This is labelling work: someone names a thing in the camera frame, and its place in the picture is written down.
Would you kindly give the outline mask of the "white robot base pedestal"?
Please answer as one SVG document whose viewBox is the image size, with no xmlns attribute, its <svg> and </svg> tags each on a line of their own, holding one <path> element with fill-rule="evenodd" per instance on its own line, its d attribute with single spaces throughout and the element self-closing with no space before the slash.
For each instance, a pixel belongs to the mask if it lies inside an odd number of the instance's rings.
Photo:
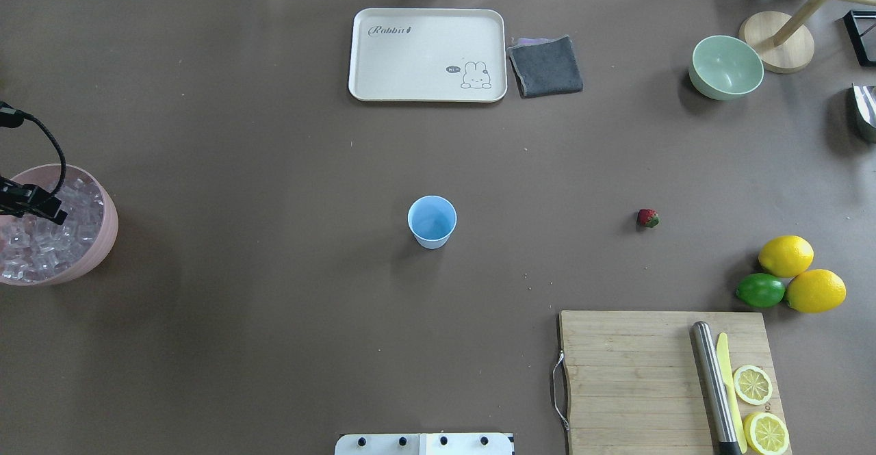
<svg viewBox="0 0 876 455">
<path fill-rule="evenodd" d="M 335 454 L 514 454 L 513 434 L 490 431 L 348 434 Z"/>
</svg>

